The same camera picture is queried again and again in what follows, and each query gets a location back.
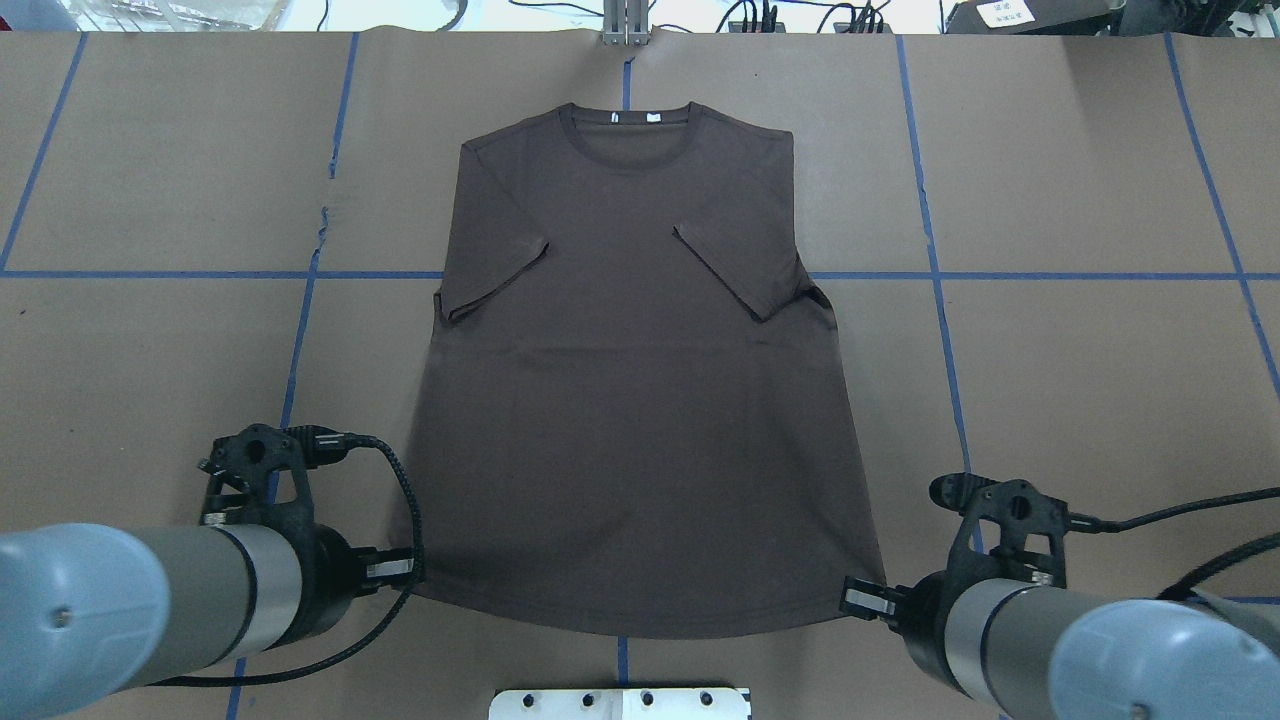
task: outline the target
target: black cable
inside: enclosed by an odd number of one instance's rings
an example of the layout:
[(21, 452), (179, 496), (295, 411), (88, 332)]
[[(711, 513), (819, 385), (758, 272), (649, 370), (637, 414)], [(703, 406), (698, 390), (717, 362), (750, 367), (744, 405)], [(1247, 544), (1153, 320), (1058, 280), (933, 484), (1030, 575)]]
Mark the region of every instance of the black cable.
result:
[(1226, 505), (1239, 505), (1242, 502), (1253, 502), (1256, 500), (1270, 500), (1274, 497), (1280, 497), (1280, 487), (1256, 489), (1251, 492), (1238, 492), (1235, 495), (1224, 495), (1221, 497), (1211, 497), (1208, 500), (1197, 500), (1196, 502), (1187, 502), (1183, 505), (1175, 505), (1174, 507), (1166, 507), (1165, 510), (1157, 510), (1155, 512), (1148, 512), (1146, 515), (1139, 515), (1129, 520), (1100, 520), (1092, 515), (1082, 515), (1079, 512), (1071, 512), (1068, 529), (1073, 533), (1123, 533), (1125, 530), (1132, 530), (1134, 528), (1140, 528), (1142, 525), (1148, 525), (1158, 520), (1165, 520), (1169, 518), (1175, 518), (1187, 512), (1194, 512), (1197, 510), (1208, 510), (1211, 507), (1224, 507)]
[(1261, 537), (1256, 541), (1231, 548), (1183, 575), (1183, 579), (1165, 588), (1164, 592), (1156, 596), (1156, 600), (1172, 600), (1175, 602), (1187, 600), (1192, 596), (1192, 588), (1196, 585), (1203, 583), (1222, 570), (1231, 568), (1233, 565), (1239, 565), (1256, 555), (1262, 555), (1263, 552), (1277, 547), (1280, 547), (1280, 533)]
[(413, 487), (408, 482), (408, 474), (404, 471), (404, 466), (401, 465), (399, 459), (396, 457), (396, 452), (389, 445), (372, 436), (356, 436), (347, 433), (344, 434), (344, 438), (351, 447), (371, 447), (383, 454), (383, 457), (385, 457), (387, 462), (392, 466), (392, 471), (396, 473), (396, 480), (401, 486), (401, 492), (404, 493), (404, 502), (408, 503), (410, 525), (413, 532), (413, 575), (408, 584), (404, 585), (404, 589), (401, 591), (399, 597), (396, 598), (396, 603), (392, 605), (390, 610), (387, 611), (387, 615), (383, 616), (381, 621), (379, 621), (372, 630), (369, 630), (365, 637), (360, 638), (346, 650), (330, 655), (319, 662), (312, 662), (311, 665), (282, 673), (243, 675), (241, 678), (201, 678), (196, 675), (179, 675), (177, 678), (169, 678), (168, 680), (160, 680), (159, 683), (151, 683), (152, 685), (177, 688), (233, 688), (296, 680), (298, 678), (319, 673), (320, 670), (333, 667), (343, 660), (347, 660), (348, 657), (365, 650), (369, 643), (378, 639), (378, 635), (383, 634), (383, 630), (385, 630), (387, 626), (392, 624), (392, 620), (399, 615), (401, 609), (404, 607), (406, 602), (408, 602), (408, 596), (413, 592), (413, 585), (422, 580), (426, 556), (425, 548), (422, 547), (422, 510), (417, 505), (417, 496), (413, 495)]
[(467, 0), (458, 0), (458, 10), (453, 13), (453, 18), (443, 26), (435, 28), (435, 32), (448, 32), (462, 22), (462, 15), (467, 14)]
[(751, 5), (753, 10), (755, 9), (755, 0), (737, 0), (736, 3), (733, 3), (732, 5), (730, 5), (728, 10), (724, 10), (724, 17), (721, 18), (719, 24), (716, 26), (716, 32), (719, 32), (721, 29), (724, 28), (724, 23), (728, 22), (728, 17), (733, 14), (733, 10), (736, 10), (739, 5), (742, 5), (742, 32), (746, 32), (746, 5), (748, 4)]
[(841, 8), (849, 8), (849, 24), (852, 26), (858, 17), (858, 8), (854, 8), (851, 3), (836, 3), (835, 5), (827, 8), (827, 13), (822, 17), (822, 22), (818, 23), (818, 29), (814, 32), (822, 32), (822, 28), (827, 26), (827, 19), (831, 14)]
[(518, 5), (521, 8), (573, 8), (575, 10), (581, 10), (596, 18), (604, 17), (604, 13), (599, 10), (593, 10), (590, 8), (575, 5), (573, 3), (525, 3), (524, 0), (507, 0), (507, 3), (511, 3), (512, 5)]

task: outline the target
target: white metal plate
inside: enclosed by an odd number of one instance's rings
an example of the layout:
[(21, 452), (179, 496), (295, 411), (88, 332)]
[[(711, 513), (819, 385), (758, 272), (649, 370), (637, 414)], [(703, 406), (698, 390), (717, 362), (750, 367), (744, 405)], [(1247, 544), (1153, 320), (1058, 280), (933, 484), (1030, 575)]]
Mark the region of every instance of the white metal plate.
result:
[(750, 697), (745, 688), (506, 691), (489, 720), (750, 720)]

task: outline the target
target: neckline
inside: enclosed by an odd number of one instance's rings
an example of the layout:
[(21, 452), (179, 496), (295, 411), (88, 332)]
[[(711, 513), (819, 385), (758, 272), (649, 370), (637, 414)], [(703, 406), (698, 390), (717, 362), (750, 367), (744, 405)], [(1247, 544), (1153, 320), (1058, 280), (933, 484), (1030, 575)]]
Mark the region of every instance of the neckline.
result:
[[(698, 135), (698, 127), (703, 117), (701, 110), (701, 105), (696, 102), (689, 102), (684, 108), (676, 108), (672, 110), (596, 110), (594, 108), (582, 108), (580, 105), (575, 105), (573, 102), (567, 102), (559, 106), (558, 114), (561, 127), (564, 129), (564, 137), (568, 138), (570, 145), (572, 145), (573, 149), (577, 150), (584, 158), (612, 170), (639, 172), (662, 168), (680, 159), (692, 145), (694, 137)], [(662, 120), (658, 123), (652, 123), (648, 119), (648, 117), (654, 113), (662, 115)], [(620, 163), (596, 152), (586, 138), (582, 137), (582, 132), (577, 127), (579, 122), (626, 126), (669, 126), (685, 123), (687, 127), (685, 128), (680, 142), (671, 150), (649, 158), (643, 163)]]

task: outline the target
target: silver metal ring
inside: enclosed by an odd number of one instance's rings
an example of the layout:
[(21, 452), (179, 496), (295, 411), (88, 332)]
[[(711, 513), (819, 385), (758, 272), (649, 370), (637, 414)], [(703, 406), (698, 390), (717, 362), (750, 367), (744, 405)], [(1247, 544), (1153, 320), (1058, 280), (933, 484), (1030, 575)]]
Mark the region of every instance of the silver metal ring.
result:
[(960, 688), (973, 700), (1000, 707), (987, 684), (987, 673), (982, 662), (987, 628), (991, 626), (996, 610), (1009, 598), (1037, 587), (1041, 585), (1018, 580), (983, 580), (964, 591), (951, 606), (943, 635), (947, 665)]
[(248, 628), (224, 657), (244, 657), (275, 644), (302, 601), (302, 568), (284, 536), (265, 525), (218, 525), (241, 546), (257, 583)]

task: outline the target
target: short sleeve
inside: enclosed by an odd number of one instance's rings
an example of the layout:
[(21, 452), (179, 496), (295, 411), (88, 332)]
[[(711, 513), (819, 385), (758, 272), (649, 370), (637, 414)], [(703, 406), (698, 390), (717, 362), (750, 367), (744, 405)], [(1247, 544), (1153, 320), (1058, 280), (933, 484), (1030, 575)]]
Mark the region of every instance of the short sleeve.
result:
[(470, 145), (458, 159), (439, 307), (457, 322), (547, 251), (547, 237)]
[(795, 245), (791, 133), (675, 228), (758, 320), (809, 292)]

